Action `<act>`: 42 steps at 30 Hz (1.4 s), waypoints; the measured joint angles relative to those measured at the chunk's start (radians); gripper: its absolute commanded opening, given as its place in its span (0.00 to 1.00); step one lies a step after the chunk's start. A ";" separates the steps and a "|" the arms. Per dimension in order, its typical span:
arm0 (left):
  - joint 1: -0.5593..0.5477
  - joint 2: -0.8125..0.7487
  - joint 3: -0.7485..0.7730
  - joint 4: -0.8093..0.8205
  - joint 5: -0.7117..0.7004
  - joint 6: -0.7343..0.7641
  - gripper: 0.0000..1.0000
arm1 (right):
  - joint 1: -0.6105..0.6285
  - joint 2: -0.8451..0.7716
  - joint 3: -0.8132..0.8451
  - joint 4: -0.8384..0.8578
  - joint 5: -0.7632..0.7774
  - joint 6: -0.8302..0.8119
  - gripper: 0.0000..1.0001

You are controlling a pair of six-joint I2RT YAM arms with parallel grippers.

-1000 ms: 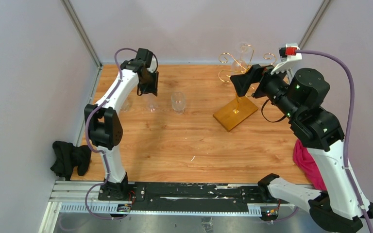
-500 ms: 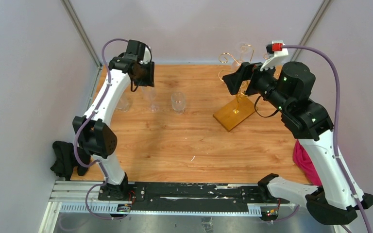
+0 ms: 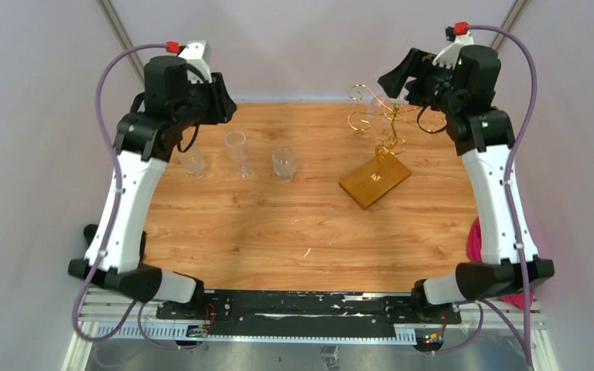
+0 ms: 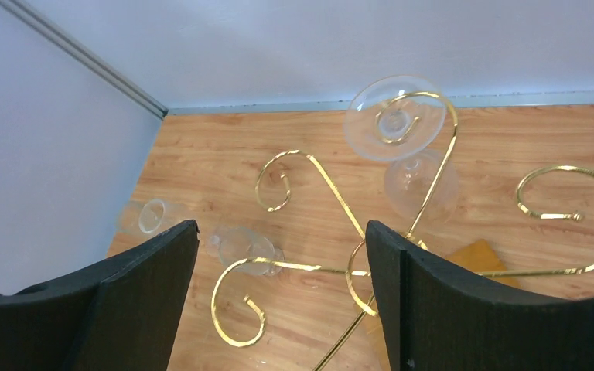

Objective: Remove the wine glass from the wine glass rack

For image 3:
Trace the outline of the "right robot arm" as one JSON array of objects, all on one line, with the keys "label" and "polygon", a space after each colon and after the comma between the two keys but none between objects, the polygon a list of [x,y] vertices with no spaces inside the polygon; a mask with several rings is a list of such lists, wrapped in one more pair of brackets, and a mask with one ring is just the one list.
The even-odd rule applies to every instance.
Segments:
[{"label": "right robot arm", "polygon": [[444,114],[445,130],[468,172],[480,221],[481,259],[451,273],[417,281],[411,312],[420,322],[439,316],[442,305],[475,301],[535,288],[555,274],[539,256],[521,216],[514,162],[516,136],[510,117],[493,105],[501,62],[487,46],[464,46],[453,67],[436,66],[434,55],[412,48],[377,82],[391,98]]}]

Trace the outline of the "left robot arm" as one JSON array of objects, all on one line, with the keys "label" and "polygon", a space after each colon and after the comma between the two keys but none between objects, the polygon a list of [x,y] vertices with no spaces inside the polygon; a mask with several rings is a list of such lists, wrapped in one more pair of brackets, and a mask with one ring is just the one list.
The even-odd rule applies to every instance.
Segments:
[{"label": "left robot arm", "polygon": [[172,151],[190,127],[224,124],[237,110],[221,73],[202,56],[156,56],[144,66],[145,90],[118,122],[114,152],[119,169],[113,175],[98,224],[84,231],[90,246],[69,263],[70,275],[142,303],[174,301],[185,318],[206,309],[203,282],[185,274],[142,263],[143,230],[155,188]]}]

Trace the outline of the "clear ribbed wine glass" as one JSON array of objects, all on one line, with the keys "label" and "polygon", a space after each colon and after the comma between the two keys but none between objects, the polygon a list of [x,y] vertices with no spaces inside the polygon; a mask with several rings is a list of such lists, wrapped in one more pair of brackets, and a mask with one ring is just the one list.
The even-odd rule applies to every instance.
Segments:
[{"label": "clear ribbed wine glass", "polygon": [[203,178],[207,173],[207,163],[198,147],[180,152],[178,158],[183,168],[195,179]]}]

